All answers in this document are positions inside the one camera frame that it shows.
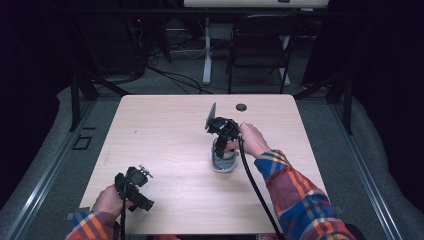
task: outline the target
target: plaid sleeve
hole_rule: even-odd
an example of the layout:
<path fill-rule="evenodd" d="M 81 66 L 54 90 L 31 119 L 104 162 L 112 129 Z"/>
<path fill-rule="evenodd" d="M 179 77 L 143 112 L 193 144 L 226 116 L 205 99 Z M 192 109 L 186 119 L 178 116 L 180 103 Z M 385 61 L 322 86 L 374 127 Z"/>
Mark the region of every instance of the plaid sleeve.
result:
<path fill-rule="evenodd" d="M 74 228 L 66 239 L 112 239 L 115 220 L 112 214 L 106 212 L 76 213 L 72 218 Z"/>
<path fill-rule="evenodd" d="M 255 160 L 287 239 L 354 239 L 325 193 L 296 171 L 279 150 Z"/>

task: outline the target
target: person's left hand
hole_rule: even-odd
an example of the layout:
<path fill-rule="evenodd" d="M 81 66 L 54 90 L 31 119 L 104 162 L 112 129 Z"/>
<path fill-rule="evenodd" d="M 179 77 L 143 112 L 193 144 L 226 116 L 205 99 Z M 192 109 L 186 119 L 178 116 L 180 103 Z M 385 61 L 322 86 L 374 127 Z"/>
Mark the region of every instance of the person's left hand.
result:
<path fill-rule="evenodd" d="M 130 200 L 126 200 L 125 205 L 130 207 L 134 205 Z M 118 192 L 114 185 L 107 187 L 101 191 L 96 199 L 92 209 L 93 211 L 107 212 L 118 217 L 122 210 L 122 199 L 119 197 Z"/>

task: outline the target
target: cable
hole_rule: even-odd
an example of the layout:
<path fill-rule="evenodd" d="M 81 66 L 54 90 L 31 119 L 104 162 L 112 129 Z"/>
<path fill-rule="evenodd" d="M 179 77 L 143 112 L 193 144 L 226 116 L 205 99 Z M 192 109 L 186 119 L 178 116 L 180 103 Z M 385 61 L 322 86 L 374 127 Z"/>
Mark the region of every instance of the cable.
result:
<path fill-rule="evenodd" d="M 262 204 L 262 207 L 264 208 L 266 214 L 268 215 L 269 220 L 271 221 L 272 226 L 274 227 L 275 234 L 277 235 L 277 238 L 283 240 L 285 238 L 280 233 L 280 230 L 278 229 L 278 226 L 277 226 L 277 224 L 274 221 L 274 217 L 272 216 L 271 212 L 269 211 L 269 209 L 268 209 L 268 207 L 267 207 L 267 205 L 265 203 L 265 200 L 262 197 L 261 192 L 259 191 L 259 188 L 256 185 L 255 180 L 253 179 L 253 176 L 252 176 L 252 173 L 250 172 L 249 166 L 247 165 L 246 156 L 244 154 L 244 146 L 243 146 L 243 141 L 244 140 L 243 140 L 243 137 L 242 137 L 241 134 L 239 134 L 238 141 L 239 141 L 239 146 L 240 146 L 240 155 L 241 155 L 241 159 L 242 159 L 242 162 L 243 162 L 244 169 L 246 170 L 247 177 L 249 178 L 250 183 L 252 184 L 253 189 L 255 190 L 256 195 L 258 196 L 259 201 Z"/>
<path fill-rule="evenodd" d="M 204 90 L 195 79 L 190 78 L 188 76 L 185 76 L 185 75 L 182 75 L 182 74 L 179 74 L 179 73 L 165 72 L 165 71 L 159 70 L 159 69 L 151 67 L 151 66 L 147 66 L 147 68 L 158 73 L 158 74 L 160 74 L 160 75 L 162 75 L 162 76 L 167 77 L 168 79 L 173 81 L 175 84 L 177 84 L 177 86 L 180 87 L 180 88 L 181 88 L 181 86 L 178 83 L 182 83 L 182 84 L 185 84 L 189 87 L 192 87 L 194 89 L 199 90 L 198 94 L 201 94 L 201 93 L 213 94 L 212 92 Z"/>
<path fill-rule="evenodd" d="M 128 170 L 125 173 L 125 177 L 124 177 L 124 198 L 122 200 L 122 209 L 121 209 L 121 239 L 125 239 L 125 218 L 127 217 L 126 215 L 126 210 L 127 210 L 127 206 L 126 206 L 126 200 L 127 200 L 127 176 L 128 176 Z"/>

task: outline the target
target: chair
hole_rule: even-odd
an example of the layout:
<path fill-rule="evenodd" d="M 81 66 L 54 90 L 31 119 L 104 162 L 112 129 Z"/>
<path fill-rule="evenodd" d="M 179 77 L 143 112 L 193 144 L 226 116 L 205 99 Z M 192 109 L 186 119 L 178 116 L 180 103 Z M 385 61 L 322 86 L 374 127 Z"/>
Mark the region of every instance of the chair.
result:
<path fill-rule="evenodd" d="M 280 93 L 283 93 L 293 40 L 301 30 L 300 20 L 291 15 L 253 14 L 237 20 L 231 32 L 226 69 L 228 93 L 231 93 L 233 67 L 284 68 L 280 88 Z M 285 48 L 280 38 L 282 36 L 289 37 Z"/>

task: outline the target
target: light wood tabletop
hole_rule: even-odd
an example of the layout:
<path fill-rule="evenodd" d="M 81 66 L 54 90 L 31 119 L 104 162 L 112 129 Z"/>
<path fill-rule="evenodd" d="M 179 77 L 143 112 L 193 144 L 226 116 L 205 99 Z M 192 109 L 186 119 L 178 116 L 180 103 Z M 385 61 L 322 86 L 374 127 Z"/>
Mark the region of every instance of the light wood tabletop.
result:
<path fill-rule="evenodd" d="M 185 7 L 198 8 L 326 8 L 328 0 L 184 0 Z"/>
<path fill-rule="evenodd" d="M 129 95 L 117 109 L 80 207 L 91 207 L 119 172 L 142 164 L 153 178 L 140 193 L 155 203 L 150 211 L 127 212 L 127 234 L 274 232 L 240 156 L 230 173 L 211 167 L 211 147 L 218 136 L 204 128 L 214 102 L 216 117 L 255 125 L 271 148 L 284 151 L 293 167 L 326 191 L 290 95 Z M 238 111 L 239 103 L 247 110 Z M 273 213 L 254 158 L 246 158 Z"/>

